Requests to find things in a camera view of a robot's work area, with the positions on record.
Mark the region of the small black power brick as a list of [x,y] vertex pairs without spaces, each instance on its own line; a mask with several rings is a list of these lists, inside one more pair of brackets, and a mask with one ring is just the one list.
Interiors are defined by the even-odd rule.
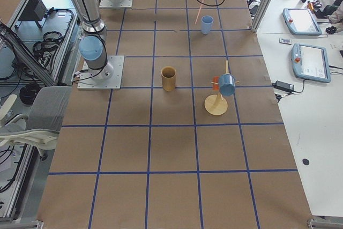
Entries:
[[288,92],[288,93],[293,93],[294,92],[294,85],[293,84],[281,82],[279,80],[277,80],[274,83],[272,83],[272,86],[275,89],[281,90],[281,91],[284,91],[284,92]]

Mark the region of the grey office chair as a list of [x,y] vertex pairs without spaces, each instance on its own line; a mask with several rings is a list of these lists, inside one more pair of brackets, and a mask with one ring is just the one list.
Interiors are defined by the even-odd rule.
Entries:
[[45,160],[46,151],[56,148],[71,91],[70,86],[42,88],[29,114],[18,114],[6,124],[1,123],[1,146],[28,144]]

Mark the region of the teach pendant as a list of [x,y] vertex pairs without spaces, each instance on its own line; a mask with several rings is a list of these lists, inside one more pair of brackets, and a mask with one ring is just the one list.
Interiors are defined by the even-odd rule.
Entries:
[[331,75],[326,48],[295,43],[291,52],[291,63],[296,78],[330,83]]
[[319,36],[322,34],[309,9],[285,8],[282,16],[287,28],[293,35]]

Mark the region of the teach pendant near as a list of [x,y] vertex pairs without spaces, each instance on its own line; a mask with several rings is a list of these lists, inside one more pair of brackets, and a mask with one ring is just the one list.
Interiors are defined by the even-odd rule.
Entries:
[[326,48],[295,43],[291,52],[291,63],[296,78],[330,83],[331,75]]

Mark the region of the blue mug on tree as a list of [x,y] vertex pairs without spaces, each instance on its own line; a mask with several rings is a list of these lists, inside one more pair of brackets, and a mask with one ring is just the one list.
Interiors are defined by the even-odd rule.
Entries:
[[229,73],[221,75],[218,79],[219,92],[223,96],[231,96],[235,93],[235,77]]

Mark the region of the teach pendant far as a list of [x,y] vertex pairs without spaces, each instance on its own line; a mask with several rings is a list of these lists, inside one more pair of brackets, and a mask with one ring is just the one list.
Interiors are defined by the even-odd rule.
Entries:
[[285,8],[282,16],[287,28],[293,35],[319,36],[322,34],[309,9]]

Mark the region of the light blue plastic cup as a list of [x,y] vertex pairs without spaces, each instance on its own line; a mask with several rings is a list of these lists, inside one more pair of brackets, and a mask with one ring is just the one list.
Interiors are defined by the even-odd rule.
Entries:
[[202,16],[201,19],[202,22],[202,27],[201,27],[201,32],[203,35],[207,35],[210,33],[212,30],[212,25],[214,22],[214,19],[212,16]]

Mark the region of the orange mug on tree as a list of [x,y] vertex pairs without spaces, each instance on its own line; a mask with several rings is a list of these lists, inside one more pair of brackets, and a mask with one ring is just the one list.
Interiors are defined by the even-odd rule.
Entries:
[[215,91],[219,90],[219,76],[215,76],[212,79],[212,89]]

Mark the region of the bamboo cylinder holder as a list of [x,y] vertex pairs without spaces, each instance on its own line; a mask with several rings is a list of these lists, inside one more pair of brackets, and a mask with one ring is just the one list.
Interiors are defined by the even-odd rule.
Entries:
[[176,69],[171,66],[166,66],[161,69],[162,88],[169,92],[176,87]]

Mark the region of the wooden mug tree stand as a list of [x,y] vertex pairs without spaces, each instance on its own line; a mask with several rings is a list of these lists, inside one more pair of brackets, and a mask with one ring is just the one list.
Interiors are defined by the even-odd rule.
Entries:
[[[225,62],[225,73],[224,74],[231,74],[228,71],[228,60]],[[227,100],[225,99],[226,96],[223,96],[219,90],[217,94],[209,95],[204,102],[205,109],[208,113],[214,116],[219,116],[224,114],[227,109],[228,109],[228,103]]]

